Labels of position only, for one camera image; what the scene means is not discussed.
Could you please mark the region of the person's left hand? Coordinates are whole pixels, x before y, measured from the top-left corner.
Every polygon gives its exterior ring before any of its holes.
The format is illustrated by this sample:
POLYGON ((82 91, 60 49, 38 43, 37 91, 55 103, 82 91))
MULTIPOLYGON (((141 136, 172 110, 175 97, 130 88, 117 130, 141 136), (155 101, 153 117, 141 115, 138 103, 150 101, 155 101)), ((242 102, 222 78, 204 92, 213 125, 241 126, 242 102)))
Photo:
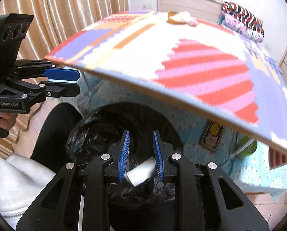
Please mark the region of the person's left hand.
POLYGON ((18 114, 0 112, 0 128, 11 129, 16 124, 17 116, 18 114))

